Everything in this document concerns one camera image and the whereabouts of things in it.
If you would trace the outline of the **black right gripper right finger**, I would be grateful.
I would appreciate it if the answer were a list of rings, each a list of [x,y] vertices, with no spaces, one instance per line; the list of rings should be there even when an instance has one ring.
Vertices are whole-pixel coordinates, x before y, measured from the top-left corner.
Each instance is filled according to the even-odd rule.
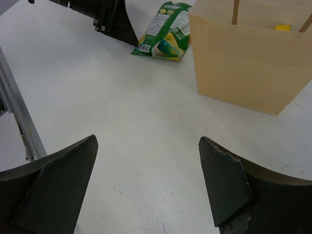
[[[269,170],[205,136],[198,146],[214,225],[220,233],[311,233],[311,181]]]

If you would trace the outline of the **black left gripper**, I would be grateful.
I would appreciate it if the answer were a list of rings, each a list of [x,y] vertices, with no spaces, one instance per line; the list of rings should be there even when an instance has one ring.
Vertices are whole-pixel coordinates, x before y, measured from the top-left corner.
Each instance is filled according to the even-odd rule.
[[[124,0],[50,0],[55,4],[70,8],[94,20],[97,32],[138,46],[138,38],[131,25]]]

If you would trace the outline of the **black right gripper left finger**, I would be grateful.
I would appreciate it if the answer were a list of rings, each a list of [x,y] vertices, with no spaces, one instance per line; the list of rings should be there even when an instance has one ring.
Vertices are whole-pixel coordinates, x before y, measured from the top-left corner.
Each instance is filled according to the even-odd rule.
[[[72,234],[98,152],[90,135],[0,174],[2,234]]]

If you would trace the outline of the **green snack packet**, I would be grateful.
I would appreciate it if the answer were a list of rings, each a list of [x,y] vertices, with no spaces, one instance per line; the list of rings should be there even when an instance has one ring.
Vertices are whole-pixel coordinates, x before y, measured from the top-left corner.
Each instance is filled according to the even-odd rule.
[[[191,44],[191,7],[182,2],[164,3],[131,54],[179,61]]]

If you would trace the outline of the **yellow snack packet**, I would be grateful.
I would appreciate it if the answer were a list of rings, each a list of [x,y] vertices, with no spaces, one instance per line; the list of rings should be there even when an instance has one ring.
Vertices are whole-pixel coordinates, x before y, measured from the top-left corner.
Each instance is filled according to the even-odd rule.
[[[279,30],[279,31],[290,31],[291,26],[287,24],[279,24],[273,28],[274,30]]]

